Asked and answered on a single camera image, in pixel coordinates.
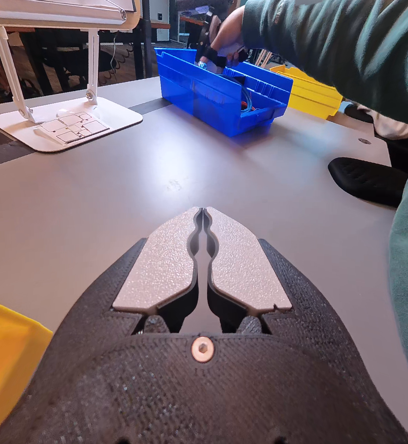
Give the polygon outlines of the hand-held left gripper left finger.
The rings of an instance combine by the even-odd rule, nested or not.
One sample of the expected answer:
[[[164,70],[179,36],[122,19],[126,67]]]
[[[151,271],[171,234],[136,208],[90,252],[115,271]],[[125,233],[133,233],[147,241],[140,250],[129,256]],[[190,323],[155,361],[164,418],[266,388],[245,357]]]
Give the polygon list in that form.
[[[185,295],[196,283],[196,253],[202,208],[192,207],[160,225],[147,238],[112,307],[154,313]]]

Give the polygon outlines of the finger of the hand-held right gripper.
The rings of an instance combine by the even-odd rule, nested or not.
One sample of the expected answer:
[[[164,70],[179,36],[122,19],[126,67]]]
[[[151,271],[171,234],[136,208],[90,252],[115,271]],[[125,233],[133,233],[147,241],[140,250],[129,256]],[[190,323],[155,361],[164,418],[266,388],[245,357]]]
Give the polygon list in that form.
[[[202,62],[201,60],[197,62],[197,66],[200,69],[203,69],[207,72],[211,72],[214,74],[222,74],[225,67],[226,67],[226,60],[225,59],[221,59],[221,60],[217,60],[217,63],[215,64],[213,61],[211,60],[207,60],[207,62]]]

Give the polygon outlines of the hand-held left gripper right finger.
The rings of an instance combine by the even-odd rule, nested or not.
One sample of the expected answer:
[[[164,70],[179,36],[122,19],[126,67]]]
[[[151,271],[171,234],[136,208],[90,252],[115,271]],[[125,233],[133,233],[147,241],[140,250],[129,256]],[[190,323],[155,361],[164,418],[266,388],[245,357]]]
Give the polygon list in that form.
[[[204,216],[212,290],[249,315],[290,310],[290,299],[251,230],[213,207],[205,208]]]

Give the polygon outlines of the blue plastic bin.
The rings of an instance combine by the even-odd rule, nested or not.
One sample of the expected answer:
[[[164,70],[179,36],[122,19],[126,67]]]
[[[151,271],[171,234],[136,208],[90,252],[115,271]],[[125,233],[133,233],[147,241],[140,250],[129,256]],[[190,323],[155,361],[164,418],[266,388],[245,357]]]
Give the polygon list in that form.
[[[229,137],[284,115],[293,80],[240,63],[214,74],[195,65],[196,50],[155,48],[162,97]]]

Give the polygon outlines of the yellow plastic bin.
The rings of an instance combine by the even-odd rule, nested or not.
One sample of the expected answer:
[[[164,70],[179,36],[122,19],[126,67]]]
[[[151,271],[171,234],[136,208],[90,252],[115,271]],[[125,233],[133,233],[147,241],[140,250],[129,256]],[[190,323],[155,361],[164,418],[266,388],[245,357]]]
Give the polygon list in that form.
[[[0,425],[29,384],[53,332],[0,305]]]
[[[339,110],[343,96],[334,87],[316,81],[295,67],[279,65],[270,68],[270,71],[293,80],[288,104],[290,108],[324,120]]]

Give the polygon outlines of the person's right forearm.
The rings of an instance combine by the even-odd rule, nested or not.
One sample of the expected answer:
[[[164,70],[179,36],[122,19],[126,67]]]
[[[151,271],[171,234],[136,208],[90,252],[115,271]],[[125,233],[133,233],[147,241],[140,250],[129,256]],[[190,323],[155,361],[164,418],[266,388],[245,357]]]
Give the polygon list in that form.
[[[408,0],[248,1],[249,48],[279,54],[345,98],[408,124]]]

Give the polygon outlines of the person's right hand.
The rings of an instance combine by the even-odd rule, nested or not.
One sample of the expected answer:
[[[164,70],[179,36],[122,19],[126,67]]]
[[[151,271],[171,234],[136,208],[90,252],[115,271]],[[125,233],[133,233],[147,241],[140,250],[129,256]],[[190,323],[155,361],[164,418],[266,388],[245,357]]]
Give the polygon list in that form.
[[[226,52],[229,67],[238,65],[240,50],[244,46],[242,22],[245,6],[235,9],[219,28],[218,34],[211,43],[217,52]]]

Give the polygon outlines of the white lamp stand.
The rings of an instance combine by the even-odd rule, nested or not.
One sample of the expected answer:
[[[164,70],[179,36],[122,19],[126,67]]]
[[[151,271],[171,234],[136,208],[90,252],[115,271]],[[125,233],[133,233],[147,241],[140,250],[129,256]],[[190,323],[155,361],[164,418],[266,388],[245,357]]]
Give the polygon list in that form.
[[[0,130],[35,151],[63,151],[139,124],[141,114],[98,96],[100,30],[131,31],[140,1],[0,0],[0,59],[17,110],[0,114]],[[6,27],[63,28],[88,32],[85,97],[31,108],[25,102]]]

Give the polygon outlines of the black office chair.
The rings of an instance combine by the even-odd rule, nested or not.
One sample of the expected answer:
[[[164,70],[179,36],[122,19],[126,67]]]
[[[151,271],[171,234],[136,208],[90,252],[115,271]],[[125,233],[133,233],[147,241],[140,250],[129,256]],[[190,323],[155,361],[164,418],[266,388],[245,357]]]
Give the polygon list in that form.
[[[37,28],[35,30],[42,63],[56,71],[63,92],[72,88],[71,76],[79,77],[79,86],[85,89],[88,83],[88,32],[78,29]]]

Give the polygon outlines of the black tape strip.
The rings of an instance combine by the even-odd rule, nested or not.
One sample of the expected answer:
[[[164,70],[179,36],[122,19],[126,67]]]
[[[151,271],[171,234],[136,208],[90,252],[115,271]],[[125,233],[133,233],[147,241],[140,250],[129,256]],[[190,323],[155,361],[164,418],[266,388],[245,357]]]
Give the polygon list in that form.
[[[164,98],[154,99],[145,103],[129,107],[130,110],[141,115],[171,105],[171,102]],[[0,164],[33,154],[35,151],[20,141],[11,139],[0,132]]]

